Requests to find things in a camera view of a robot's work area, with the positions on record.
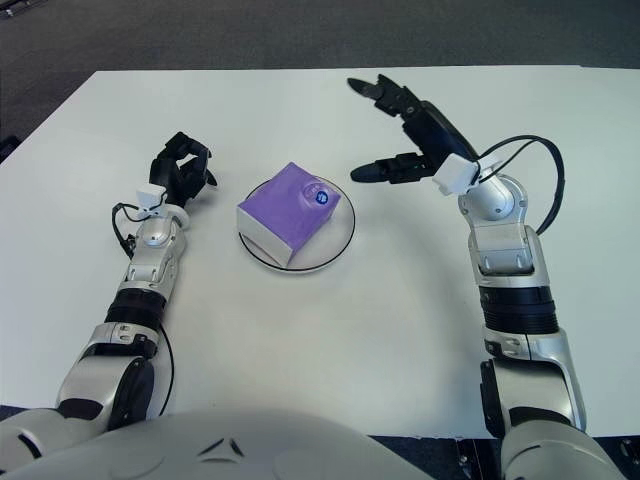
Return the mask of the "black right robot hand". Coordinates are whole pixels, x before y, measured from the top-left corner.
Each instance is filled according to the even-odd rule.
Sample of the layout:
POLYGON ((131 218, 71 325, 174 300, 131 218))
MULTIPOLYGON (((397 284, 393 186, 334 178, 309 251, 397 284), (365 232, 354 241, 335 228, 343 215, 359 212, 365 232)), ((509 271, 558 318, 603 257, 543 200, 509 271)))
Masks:
POLYGON ((451 154, 465 160, 478 158, 476 150, 459 130, 432 103, 419 99, 409 88, 380 74, 374 83, 356 78, 347 80, 359 95, 374 101, 374 106, 391 117, 402 119, 407 137, 417 146, 417 153, 398 154, 376 160, 351 171, 358 183, 402 184, 432 177, 451 154))

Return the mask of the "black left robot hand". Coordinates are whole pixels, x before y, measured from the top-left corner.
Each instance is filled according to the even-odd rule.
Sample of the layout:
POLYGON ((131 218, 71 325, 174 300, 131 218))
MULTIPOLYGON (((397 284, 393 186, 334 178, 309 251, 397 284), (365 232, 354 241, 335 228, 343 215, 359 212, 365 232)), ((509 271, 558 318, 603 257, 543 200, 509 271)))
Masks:
POLYGON ((152 161, 149 182, 166 189, 166 202, 184 208, 205 185, 216 186, 208 168, 212 153, 208 147, 177 132, 152 161))

